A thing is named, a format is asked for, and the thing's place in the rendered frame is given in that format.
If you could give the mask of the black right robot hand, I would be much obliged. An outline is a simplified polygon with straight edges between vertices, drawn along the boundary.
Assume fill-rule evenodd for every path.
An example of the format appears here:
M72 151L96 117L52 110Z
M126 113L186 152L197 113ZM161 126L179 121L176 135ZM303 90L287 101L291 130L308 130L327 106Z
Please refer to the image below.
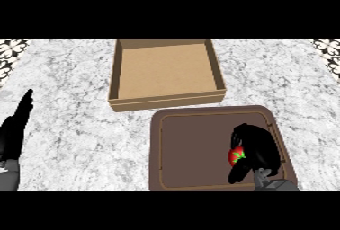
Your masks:
M242 146L244 157L229 171L229 184L241 182L247 173L260 168L271 170L268 176L275 176L281 168L281 155L269 131L242 123L231 134L231 148L237 146Z

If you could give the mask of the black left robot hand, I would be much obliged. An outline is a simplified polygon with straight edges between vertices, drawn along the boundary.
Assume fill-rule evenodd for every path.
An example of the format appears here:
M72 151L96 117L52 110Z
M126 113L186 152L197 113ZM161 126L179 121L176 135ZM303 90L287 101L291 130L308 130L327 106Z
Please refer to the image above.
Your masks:
M0 125L0 162L18 160L24 143L24 130L33 110L33 89L24 94L15 114Z

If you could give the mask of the red tomato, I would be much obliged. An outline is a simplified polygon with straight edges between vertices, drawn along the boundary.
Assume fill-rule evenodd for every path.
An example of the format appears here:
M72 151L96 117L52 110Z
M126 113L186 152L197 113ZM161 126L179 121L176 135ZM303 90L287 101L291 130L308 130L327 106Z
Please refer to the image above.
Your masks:
M229 164L235 165L240 159L245 157L242 146L235 146L234 149L229 150Z

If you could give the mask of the brown tray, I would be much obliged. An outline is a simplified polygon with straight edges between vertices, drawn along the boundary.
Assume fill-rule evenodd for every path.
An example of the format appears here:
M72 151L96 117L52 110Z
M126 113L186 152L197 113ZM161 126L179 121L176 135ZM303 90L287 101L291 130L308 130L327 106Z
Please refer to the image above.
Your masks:
M281 168L271 180L297 186L294 168L276 120L263 106L228 106L157 111L151 119L149 190L254 191L254 175L229 184L229 146L242 123L266 129L276 142Z

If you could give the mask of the open cardboard box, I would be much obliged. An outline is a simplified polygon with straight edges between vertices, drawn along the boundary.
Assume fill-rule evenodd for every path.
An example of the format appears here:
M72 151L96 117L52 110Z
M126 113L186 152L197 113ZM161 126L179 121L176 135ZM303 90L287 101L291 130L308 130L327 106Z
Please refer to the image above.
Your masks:
M225 79L208 39L118 39L108 103L138 111L220 102Z

